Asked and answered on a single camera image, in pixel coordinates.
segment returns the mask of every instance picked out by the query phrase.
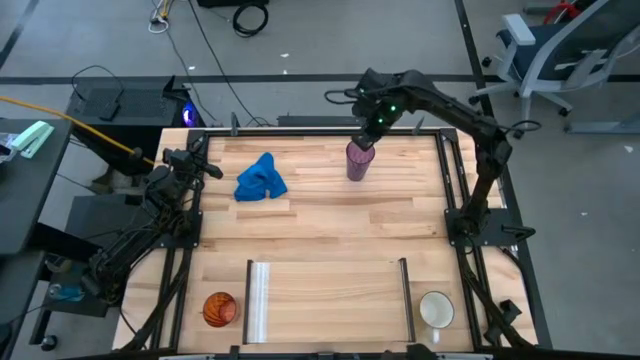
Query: blue cloth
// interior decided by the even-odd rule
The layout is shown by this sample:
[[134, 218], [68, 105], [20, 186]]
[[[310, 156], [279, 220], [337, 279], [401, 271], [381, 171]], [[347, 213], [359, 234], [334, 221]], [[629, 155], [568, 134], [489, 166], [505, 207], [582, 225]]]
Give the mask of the blue cloth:
[[259, 201], [267, 197], [267, 190], [272, 199], [287, 192], [271, 153], [262, 154], [258, 162], [238, 176], [238, 188], [233, 196], [236, 201]]

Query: gray floor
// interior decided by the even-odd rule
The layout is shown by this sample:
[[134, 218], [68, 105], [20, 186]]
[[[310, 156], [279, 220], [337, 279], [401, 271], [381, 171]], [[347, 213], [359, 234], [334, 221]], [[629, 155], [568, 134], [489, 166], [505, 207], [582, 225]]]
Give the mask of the gray floor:
[[[4, 44], [27, 0], [0, 0], [0, 44]], [[520, 12], [522, 0], [465, 0], [480, 56], [500, 50], [494, 34], [500, 16]], [[149, 0], [40, 0], [0, 77], [68, 77], [101, 64], [117, 75], [183, 74], [166, 35], [147, 32]], [[205, 31], [228, 74], [356, 73], [416, 68], [431, 74], [471, 74], [453, 1], [444, 0], [272, 0], [270, 22], [251, 39], [236, 37], [220, 17], [197, 8]], [[233, 9], [220, 9], [231, 16]], [[217, 75], [213, 59], [193, 21], [188, 4], [176, 0], [171, 34], [195, 75]], [[540, 18], [527, 18], [530, 24]], [[620, 62], [616, 73], [637, 74], [639, 54]], [[485, 69], [494, 74], [495, 66]], [[100, 72], [87, 75], [102, 76]], [[278, 115], [348, 115], [348, 107], [326, 103], [322, 93], [349, 83], [245, 83], [235, 88], [256, 116], [274, 122]], [[472, 83], [438, 83], [461, 99]], [[249, 118], [224, 84], [198, 84], [204, 105], [228, 124], [231, 111]], [[567, 94], [575, 110], [570, 120], [617, 119], [638, 110], [640, 85], [609, 83]], [[0, 86], [0, 95], [64, 110], [68, 85]], [[491, 97], [497, 119], [520, 118], [510, 94]], [[532, 115], [544, 128], [514, 141], [510, 163], [526, 225], [537, 229], [530, 247], [553, 344], [558, 349], [640, 355], [640, 138], [571, 136], [562, 132], [557, 108], [535, 98]], [[423, 114], [405, 116], [414, 124]], [[0, 104], [0, 116], [46, 118]], [[427, 115], [427, 124], [442, 124]], [[81, 184], [105, 164], [85, 149], [69, 145], [60, 173]], [[41, 220], [62, 228], [73, 196], [82, 187], [58, 177]], [[44, 285], [40, 286], [41, 296]], [[40, 298], [34, 298], [34, 305]], [[109, 350], [116, 313], [105, 319], [54, 315], [50, 333], [58, 349], [42, 353], [26, 342], [35, 320], [29, 316], [15, 359], [54, 359]]]

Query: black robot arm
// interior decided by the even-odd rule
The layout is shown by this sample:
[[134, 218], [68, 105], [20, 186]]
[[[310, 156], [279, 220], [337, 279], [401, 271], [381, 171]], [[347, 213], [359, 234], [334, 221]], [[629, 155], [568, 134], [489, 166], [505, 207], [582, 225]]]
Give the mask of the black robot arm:
[[426, 75], [416, 70], [379, 74], [368, 69], [356, 89], [345, 91], [345, 95], [356, 99], [353, 115], [365, 119], [361, 132], [353, 136], [353, 141], [363, 150], [380, 140], [404, 111], [427, 111], [473, 138], [478, 181], [471, 198], [462, 207], [456, 230], [469, 237], [477, 236], [486, 224], [489, 190], [502, 174], [512, 150], [496, 120], [479, 115], [438, 91]]

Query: wooden tabletop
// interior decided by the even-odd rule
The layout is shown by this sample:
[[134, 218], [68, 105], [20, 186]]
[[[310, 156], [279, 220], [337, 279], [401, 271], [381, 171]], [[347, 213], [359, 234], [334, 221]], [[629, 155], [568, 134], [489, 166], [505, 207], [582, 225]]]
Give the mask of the wooden tabletop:
[[[163, 131], [164, 148], [184, 149], [187, 129]], [[473, 141], [462, 133], [460, 148], [469, 186], [477, 179]], [[261, 262], [351, 262], [407, 259], [416, 339], [436, 351], [470, 351], [471, 338], [454, 249], [448, 244], [443, 211], [447, 207], [432, 136], [387, 136], [376, 144], [376, 157], [361, 182], [345, 176], [348, 137], [270, 136], [215, 137], [209, 161], [224, 178], [206, 178], [201, 209], [201, 243], [193, 253], [179, 351], [227, 353], [242, 344], [247, 260]], [[453, 154], [446, 147], [452, 167]], [[278, 199], [238, 203], [233, 199], [237, 176], [264, 152], [271, 152], [289, 192]], [[456, 203], [462, 204], [457, 179]], [[494, 187], [489, 204], [502, 207]], [[536, 342], [535, 330], [518, 268], [495, 248], [482, 249], [493, 299], [511, 299], [523, 312], [513, 323], [520, 334]], [[123, 312], [140, 327], [155, 306], [165, 253], [153, 251], [130, 276]], [[223, 328], [204, 321], [202, 308], [215, 292], [231, 294], [239, 317]], [[430, 343], [430, 331], [420, 317], [425, 293], [446, 294], [455, 308], [440, 342]], [[481, 328], [486, 319], [476, 299]], [[173, 308], [165, 316], [161, 344], [168, 344]], [[118, 348], [132, 337], [120, 320], [113, 342]], [[241, 346], [241, 352], [381, 352], [404, 351], [406, 343], [310, 342]]]

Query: white cup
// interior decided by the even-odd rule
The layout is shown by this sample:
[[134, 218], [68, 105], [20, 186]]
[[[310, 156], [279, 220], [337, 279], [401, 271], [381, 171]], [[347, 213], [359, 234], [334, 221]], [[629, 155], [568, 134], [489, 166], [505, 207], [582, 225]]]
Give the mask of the white cup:
[[422, 320], [431, 327], [432, 344], [437, 344], [440, 341], [440, 329], [451, 325], [454, 314], [453, 304], [445, 294], [439, 291], [432, 291], [422, 297], [422, 300], [420, 300], [420, 315]]

